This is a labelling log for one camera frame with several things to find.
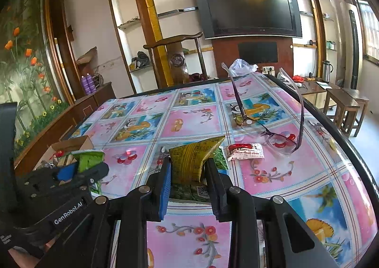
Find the yellow snack bag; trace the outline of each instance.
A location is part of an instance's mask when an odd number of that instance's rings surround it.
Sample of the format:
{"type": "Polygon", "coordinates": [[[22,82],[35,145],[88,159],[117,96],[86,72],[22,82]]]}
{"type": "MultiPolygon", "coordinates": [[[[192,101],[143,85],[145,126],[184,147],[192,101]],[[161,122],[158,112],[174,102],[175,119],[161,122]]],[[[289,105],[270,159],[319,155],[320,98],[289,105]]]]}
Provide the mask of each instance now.
{"type": "Polygon", "coordinates": [[[203,164],[219,148],[225,136],[206,139],[169,149],[172,166],[172,183],[200,184],[203,164]]]}

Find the white tile floor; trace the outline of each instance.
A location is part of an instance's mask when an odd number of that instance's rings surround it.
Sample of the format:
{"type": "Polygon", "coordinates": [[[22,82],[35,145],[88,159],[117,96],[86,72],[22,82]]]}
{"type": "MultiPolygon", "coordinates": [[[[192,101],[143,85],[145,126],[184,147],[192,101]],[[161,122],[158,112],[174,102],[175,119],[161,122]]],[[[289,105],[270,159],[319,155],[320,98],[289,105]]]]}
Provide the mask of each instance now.
{"type": "MultiPolygon", "coordinates": [[[[334,112],[335,107],[333,111],[328,111],[328,115],[334,114],[334,112]]],[[[379,183],[379,116],[367,111],[356,138],[354,133],[355,129],[352,130],[349,140],[361,154],[376,183],[379,183]]]]}

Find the qr code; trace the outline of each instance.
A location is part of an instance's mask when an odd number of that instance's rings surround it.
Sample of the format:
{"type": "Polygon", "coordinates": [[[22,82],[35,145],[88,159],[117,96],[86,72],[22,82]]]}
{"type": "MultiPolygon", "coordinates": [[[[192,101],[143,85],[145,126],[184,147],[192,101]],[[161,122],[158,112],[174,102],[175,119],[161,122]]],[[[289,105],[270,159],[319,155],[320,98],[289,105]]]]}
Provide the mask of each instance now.
{"type": "Polygon", "coordinates": [[[209,194],[206,186],[196,186],[198,196],[209,199],[209,194]]]}

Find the television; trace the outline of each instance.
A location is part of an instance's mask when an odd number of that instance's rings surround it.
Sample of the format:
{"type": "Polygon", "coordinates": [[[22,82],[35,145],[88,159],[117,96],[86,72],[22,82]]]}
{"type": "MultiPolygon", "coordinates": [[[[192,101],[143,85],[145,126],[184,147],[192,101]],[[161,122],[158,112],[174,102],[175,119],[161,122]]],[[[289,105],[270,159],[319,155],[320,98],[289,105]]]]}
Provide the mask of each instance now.
{"type": "Polygon", "coordinates": [[[196,0],[206,39],[302,37],[297,0],[196,0]]]}

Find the window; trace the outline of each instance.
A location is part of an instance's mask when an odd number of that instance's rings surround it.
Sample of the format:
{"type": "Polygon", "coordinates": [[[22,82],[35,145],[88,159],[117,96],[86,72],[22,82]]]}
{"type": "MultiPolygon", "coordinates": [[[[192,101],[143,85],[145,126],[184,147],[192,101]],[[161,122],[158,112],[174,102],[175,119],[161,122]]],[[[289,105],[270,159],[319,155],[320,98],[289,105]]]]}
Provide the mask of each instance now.
{"type": "Polygon", "coordinates": [[[355,0],[363,26],[364,55],[370,61],[379,63],[379,21],[366,0],[355,0]]]}

